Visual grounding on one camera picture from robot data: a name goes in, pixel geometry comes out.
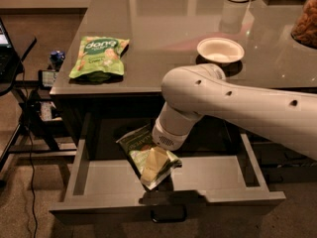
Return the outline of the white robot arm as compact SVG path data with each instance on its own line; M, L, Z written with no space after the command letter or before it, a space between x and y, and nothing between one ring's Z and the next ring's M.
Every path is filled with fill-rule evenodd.
M164 106L153 128L175 151L204 116L216 117L317 160L317 95L228 83L212 63L181 66L162 79Z

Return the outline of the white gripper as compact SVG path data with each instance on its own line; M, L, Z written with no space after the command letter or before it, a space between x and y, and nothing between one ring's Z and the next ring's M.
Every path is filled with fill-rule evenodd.
M150 153L146 159L145 167L141 175L141 180L144 182L154 181L159 175L161 169L169 162L169 157L164 149L169 151L178 150L183 145L188 135L189 133L176 135L167 132L162 127L159 119L157 119L152 131L152 136L154 143L159 147L153 147L150 149Z

